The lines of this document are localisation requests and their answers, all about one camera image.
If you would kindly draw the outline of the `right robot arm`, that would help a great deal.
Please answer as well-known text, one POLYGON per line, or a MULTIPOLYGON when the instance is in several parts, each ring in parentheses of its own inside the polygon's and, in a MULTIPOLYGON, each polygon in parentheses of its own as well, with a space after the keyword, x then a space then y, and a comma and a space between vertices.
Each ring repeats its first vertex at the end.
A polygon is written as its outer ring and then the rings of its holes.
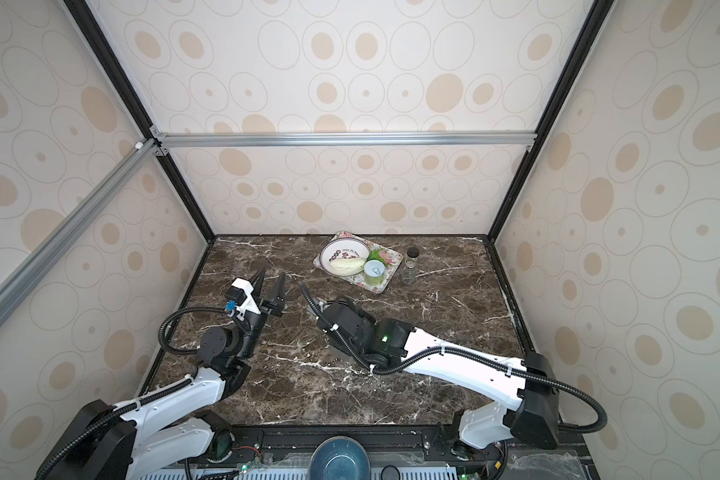
POLYGON ((517 358, 479 352, 404 321, 378 320, 347 297, 319 301, 305 283, 299 287, 330 344, 369 374, 423 375, 487 397, 488 405, 455 415, 458 443, 483 449, 515 438, 555 449, 563 433, 597 433, 608 423, 603 406, 557 380, 540 354, 517 358))

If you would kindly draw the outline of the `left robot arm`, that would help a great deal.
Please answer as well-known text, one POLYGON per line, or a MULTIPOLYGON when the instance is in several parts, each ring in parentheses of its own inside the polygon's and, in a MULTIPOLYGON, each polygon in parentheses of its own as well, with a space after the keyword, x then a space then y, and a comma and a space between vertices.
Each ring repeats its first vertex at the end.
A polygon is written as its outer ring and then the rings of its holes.
POLYGON ((286 279, 279 274, 267 296, 261 294, 266 271, 237 278, 222 307, 197 307, 230 318, 227 326, 206 330, 198 347, 181 349, 167 337, 169 327, 190 308, 170 314, 158 330, 161 348, 191 356, 192 373, 151 393, 108 405, 95 400, 73 418, 38 468, 38 479, 139 479, 175 462, 204 454, 220 433, 194 412, 238 391, 267 320, 283 314, 286 279))

